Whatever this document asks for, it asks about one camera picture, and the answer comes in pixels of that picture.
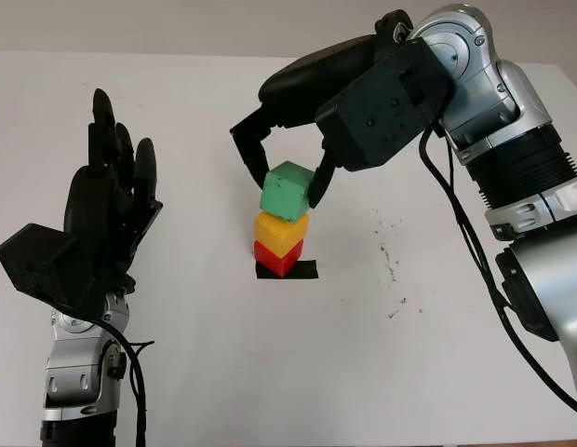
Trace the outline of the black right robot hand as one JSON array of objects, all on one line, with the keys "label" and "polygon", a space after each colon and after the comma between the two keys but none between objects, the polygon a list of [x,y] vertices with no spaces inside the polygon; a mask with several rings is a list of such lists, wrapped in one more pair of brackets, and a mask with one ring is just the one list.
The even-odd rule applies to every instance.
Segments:
[{"label": "black right robot hand", "polygon": [[362,75],[374,62],[374,35],[359,36],[305,55],[270,76],[260,87],[260,107],[230,129],[235,146],[254,182],[263,188],[269,164],[262,141],[272,128],[315,122],[329,99]]}]

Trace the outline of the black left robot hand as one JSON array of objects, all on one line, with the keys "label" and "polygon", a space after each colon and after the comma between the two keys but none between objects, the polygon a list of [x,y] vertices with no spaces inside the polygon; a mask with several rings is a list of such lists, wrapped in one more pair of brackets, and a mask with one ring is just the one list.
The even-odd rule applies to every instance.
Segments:
[{"label": "black left robot hand", "polygon": [[135,291],[129,274],[136,251],[163,208],[156,198],[153,141],[131,141],[115,120],[107,93],[97,88],[88,124],[88,162],[74,175],[64,214],[64,231],[86,245],[94,276],[106,290]]}]

